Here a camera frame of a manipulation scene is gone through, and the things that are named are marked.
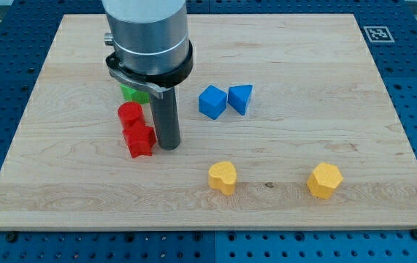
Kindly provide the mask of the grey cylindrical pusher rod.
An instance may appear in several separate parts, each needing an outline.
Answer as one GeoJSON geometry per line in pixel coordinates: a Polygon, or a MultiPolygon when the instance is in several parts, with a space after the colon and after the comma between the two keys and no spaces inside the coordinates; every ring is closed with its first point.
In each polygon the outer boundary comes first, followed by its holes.
{"type": "Polygon", "coordinates": [[[164,150],[174,150],[180,145],[175,88],[163,92],[162,99],[153,95],[149,98],[158,144],[164,150]]]}

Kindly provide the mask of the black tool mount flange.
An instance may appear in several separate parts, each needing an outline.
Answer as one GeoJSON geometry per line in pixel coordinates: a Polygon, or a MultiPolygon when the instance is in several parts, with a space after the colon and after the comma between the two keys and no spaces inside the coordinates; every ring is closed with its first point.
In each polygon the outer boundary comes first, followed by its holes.
{"type": "Polygon", "coordinates": [[[124,84],[137,91],[150,94],[157,99],[163,99],[164,93],[170,88],[182,83],[193,69],[193,45],[188,41],[188,55],[181,65],[170,72],[160,75],[143,75],[126,68],[116,56],[111,53],[106,57],[106,65],[110,76],[115,78],[119,83],[124,84]]]}

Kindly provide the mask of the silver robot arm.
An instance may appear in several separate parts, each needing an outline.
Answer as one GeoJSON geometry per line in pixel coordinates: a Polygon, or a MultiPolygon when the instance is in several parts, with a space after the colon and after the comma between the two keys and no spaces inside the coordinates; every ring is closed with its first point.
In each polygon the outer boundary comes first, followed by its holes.
{"type": "Polygon", "coordinates": [[[180,145],[175,88],[191,73],[185,0],[102,0],[114,51],[106,59],[110,76],[146,93],[161,148],[180,145]]]}

